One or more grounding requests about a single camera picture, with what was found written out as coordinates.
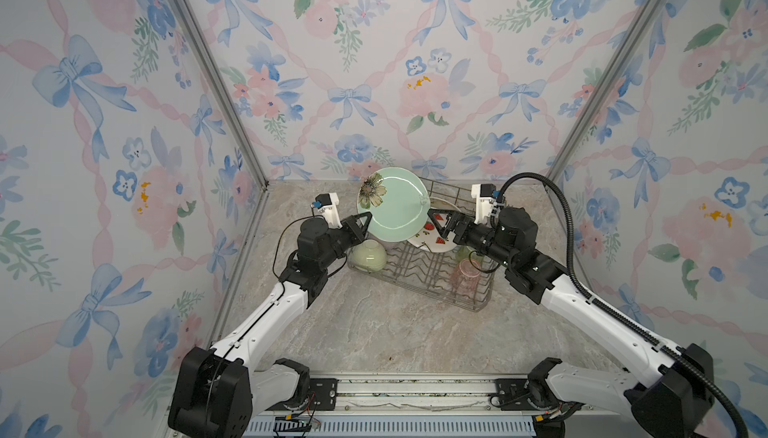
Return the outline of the watermelon plate blue rim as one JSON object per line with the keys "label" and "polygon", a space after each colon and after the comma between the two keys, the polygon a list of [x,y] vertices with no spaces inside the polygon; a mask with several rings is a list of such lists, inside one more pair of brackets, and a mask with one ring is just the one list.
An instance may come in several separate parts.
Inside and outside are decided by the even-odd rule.
{"label": "watermelon plate blue rim", "polygon": [[[431,208],[437,210],[446,210],[446,213],[436,213],[435,221],[442,227],[447,225],[448,215],[451,211],[458,211],[458,208],[442,199],[432,198]],[[454,250],[457,245],[454,243],[454,234],[450,233],[448,238],[442,238],[437,227],[430,218],[427,218],[423,228],[407,242],[417,249],[428,251],[434,254],[447,253]]]}

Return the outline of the mint green plate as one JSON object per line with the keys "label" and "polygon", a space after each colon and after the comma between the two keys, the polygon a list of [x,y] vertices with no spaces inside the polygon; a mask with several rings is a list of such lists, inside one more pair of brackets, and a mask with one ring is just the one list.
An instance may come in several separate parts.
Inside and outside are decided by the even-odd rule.
{"label": "mint green plate", "polygon": [[383,168],[365,178],[357,197],[359,213],[370,213],[368,232],[383,242],[407,241],[422,230],[430,208],[428,191],[414,173]]}

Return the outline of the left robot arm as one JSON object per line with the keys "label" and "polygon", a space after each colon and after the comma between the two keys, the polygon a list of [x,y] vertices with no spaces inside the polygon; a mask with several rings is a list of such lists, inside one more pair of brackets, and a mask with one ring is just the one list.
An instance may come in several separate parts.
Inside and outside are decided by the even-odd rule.
{"label": "left robot arm", "polygon": [[195,347],[183,358],[168,413],[171,430],[187,437],[240,437],[255,414],[309,403],[307,366],[280,359],[264,371],[256,367],[319,297],[331,265],[367,239],[371,220],[366,212],[335,225],[320,216],[301,224],[297,248],[270,295],[225,338],[207,349]]}

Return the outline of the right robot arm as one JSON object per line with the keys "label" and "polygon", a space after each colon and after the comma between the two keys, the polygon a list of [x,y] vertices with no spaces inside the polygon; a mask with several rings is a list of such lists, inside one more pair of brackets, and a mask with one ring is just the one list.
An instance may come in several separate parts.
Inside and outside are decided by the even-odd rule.
{"label": "right robot arm", "polygon": [[527,377],[532,406],[554,410],[563,421],[591,405],[632,418],[652,437],[693,437],[715,397],[711,357],[699,346],[678,347],[577,286],[565,266],[536,248],[537,225],[521,208],[506,208],[495,226],[459,211],[428,212],[444,239],[491,259],[507,282],[533,303],[560,315],[622,364],[622,371],[579,368],[546,358]]}

